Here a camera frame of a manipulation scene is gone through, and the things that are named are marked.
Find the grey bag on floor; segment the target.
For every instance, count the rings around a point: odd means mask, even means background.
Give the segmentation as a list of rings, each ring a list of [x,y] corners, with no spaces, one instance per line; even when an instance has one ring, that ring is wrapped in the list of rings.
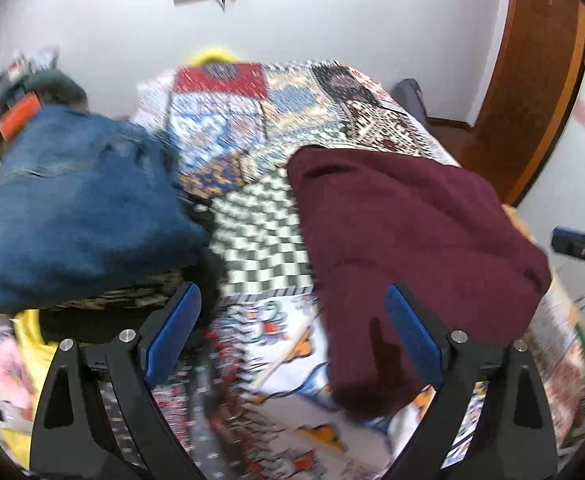
[[[411,114],[423,128],[429,129],[428,113],[422,99],[419,83],[414,78],[405,78],[390,91],[391,98]]]

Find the wooden wardrobe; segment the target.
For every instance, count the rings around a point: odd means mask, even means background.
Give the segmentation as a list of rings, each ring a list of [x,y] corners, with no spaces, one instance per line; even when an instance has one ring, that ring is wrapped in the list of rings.
[[[509,0],[493,75],[465,162],[515,206],[543,169],[569,118],[585,69],[581,0]]]

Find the orange box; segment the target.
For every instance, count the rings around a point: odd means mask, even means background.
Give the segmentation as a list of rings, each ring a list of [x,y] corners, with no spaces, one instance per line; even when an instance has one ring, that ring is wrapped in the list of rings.
[[[42,107],[38,96],[34,92],[27,93],[0,119],[0,133],[5,141],[9,141],[27,125]]]

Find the yellow headboard object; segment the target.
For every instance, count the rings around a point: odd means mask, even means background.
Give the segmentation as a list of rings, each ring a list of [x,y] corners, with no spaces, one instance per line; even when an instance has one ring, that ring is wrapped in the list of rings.
[[[202,66],[204,64],[237,63],[237,55],[220,46],[205,46],[193,54],[187,64]]]

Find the blue folded jeans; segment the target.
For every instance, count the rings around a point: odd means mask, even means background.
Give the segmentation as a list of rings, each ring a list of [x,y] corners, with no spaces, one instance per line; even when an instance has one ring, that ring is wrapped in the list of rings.
[[[0,167],[0,313],[98,296],[198,261],[169,136],[45,105]]]

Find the dark grey clothing bundle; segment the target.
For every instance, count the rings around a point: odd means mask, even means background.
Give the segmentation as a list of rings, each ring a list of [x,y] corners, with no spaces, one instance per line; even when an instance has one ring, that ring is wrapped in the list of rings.
[[[25,92],[34,92],[42,104],[58,104],[88,110],[85,90],[57,68],[31,74],[23,79],[22,85]]]

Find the patchwork patterned bedspread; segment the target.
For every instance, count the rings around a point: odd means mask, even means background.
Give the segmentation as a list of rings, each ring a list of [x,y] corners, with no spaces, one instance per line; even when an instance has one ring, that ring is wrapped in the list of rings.
[[[435,390],[423,382],[404,408],[366,419],[335,402],[321,303],[286,167],[306,146],[461,168],[457,161],[379,84],[336,62],[185,67],[149,81],[127,122],[169,136],[181,193],[212,200],[208,247],[225,263],[210,325],[193,328],[173,373],[152,391],[200,479],[388,479]],[[569,460],[565,438],[579,411],[585,357],[577,309],[547,261],[549,289],[510,342],[527,344],[542,379],[556,479]],[[0,313],[0,432],[31,431],[32,439],[33,387],[14,331],[19,313]],[[486,387],[475,384],[446,466],[468,451]],[[1,435],[0,464],[9,477],[43,479],[16,463]]]

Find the maroon button shirt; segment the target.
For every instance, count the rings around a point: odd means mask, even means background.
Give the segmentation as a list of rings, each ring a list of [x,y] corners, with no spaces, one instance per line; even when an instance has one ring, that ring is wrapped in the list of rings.
[[[546,255],[478,174],[423,157],[306,146],[286,167],[328,338],[328,381],[353,417],[423,388],[385,310],[402,284],[449,328],[520,337],[549,289]]]

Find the black patterned folded garment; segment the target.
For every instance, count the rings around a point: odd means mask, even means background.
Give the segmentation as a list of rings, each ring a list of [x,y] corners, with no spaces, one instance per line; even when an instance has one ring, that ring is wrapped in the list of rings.
[[[190,193],[146,197],[135,205],[114,208],[97,222],[99,254],[109,260],[112,278],[102,285],[116,289],[39,310],[46,342],[71,337],[100,344],[123,328],[138,328],[163,308],[178,287],[196,284],[201,312],[195,328],[210,325],[225,278],[225,263],[208,244],[215,229],[212,200]]]

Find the yellow garment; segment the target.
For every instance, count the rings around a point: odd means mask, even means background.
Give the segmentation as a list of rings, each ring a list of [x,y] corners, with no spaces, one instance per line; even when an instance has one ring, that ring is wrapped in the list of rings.
[[[39,310],[30,309],[19,313],[14,318],[14,324],[18,348],[33,387],[33,393],[31,394],[32,410],[36,412],[41,391],[58,343],[44,340],[40,326]],[[0,435],[12,456],[15,457],[16,463],[23,469],[29,469],[31,431],[22,432],[15,429],[2,429]]]

